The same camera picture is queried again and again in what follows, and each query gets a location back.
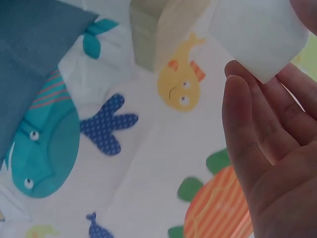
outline paper roll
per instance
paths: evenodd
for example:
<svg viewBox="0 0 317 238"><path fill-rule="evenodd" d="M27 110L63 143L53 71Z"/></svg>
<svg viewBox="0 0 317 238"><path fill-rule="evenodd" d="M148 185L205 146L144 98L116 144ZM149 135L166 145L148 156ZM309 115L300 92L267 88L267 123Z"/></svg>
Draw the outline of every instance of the paper roll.
<svg viewBox="0 0 317 238"><path fill-rule="evenodd" d="M289 0L218 0L210 33L262 83L304 48L309 34Z"/></svg>

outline fish eye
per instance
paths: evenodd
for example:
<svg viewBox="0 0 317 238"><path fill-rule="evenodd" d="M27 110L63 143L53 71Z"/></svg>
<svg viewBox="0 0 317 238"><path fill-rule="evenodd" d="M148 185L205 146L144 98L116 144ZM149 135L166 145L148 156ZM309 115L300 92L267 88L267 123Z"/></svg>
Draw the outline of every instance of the fish eye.
<svg viewBox="0 0 317 238"><path fill-rule="evenodd" d="M40 134L37 131L31 131L30 139L37 141L40 138Z"/></svg>
<svg viewBox="0 0 317 238"><path fill-rule="evenodd" d="M33 188L33 181L29 178L27 178L25 181L24 181L24 186L27 188L27 189L32 189Z"/></svg>
<svg viewBox="0 0 317 238"><path fill-rule="evenodd" d="M183 105L183 106L187 106L187 105L189 105L190 100L189 100L188 97L182 96L182 97L179 99L179 103L180 103L181 105Z"/></svg>
<svg viewBox="0 0 317 238"><path fill-rule="evenodd" d="M190 82L189 81L183 82L183 87L186 89L190 88Z"/></svg>

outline orange fin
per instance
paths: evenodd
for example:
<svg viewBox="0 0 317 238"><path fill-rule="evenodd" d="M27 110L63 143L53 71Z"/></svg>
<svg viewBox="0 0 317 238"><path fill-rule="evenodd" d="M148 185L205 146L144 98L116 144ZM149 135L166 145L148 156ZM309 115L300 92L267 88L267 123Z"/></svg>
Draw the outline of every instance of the orange fin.
<svg viewBox="0 0 317 238"><path fill-rule="evenodd" d="M173 59L170 62L168 62L167 66L174 69L175 71L177 71L178 70L178 61Z"/></svg>
<svg viewBox="0 0 317 238"><path fill-rule="evenodd" d="M201 82L204 80L204 78L206 77L206 74L205 72L203 72L200 67L196 64L195 61L191 61L190 62L190 66L193 68L196 76L197 76L197 79L198 79L198 82Z"/></svg>

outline hand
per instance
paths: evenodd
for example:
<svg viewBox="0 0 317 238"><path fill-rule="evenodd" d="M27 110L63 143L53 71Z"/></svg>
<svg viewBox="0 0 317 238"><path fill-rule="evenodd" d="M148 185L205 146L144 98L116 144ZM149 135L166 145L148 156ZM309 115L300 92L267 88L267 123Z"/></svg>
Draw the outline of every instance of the hand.
<svg viewBox="0 0 317 238"><path fill-rule="evenodd" d="M306 27L317 35L317 0L290 0Z"/></svg>
<svg viewBox="0 0 317 238"><path fill-rule="evenodd" d="M291 3L317 34L317 0ZM227 148L255 236L316 238L317 83L292 64L266 85L236 61L226 66L225 73Z"/></svg>

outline yellow fish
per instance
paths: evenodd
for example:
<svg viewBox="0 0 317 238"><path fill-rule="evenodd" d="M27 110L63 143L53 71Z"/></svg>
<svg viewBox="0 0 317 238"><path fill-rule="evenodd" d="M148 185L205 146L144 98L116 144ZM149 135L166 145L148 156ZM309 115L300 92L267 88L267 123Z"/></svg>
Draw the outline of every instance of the yellow fish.
<svg viewBox="0 0 317 238"><path fill-rule="evenodd" d="M205 39L198 39L192 33L160 72L158 94L168 106L178 111L189 112L199 101L200 82L206 75L194 61L189 62L189 54L204 42Z"/></svg>

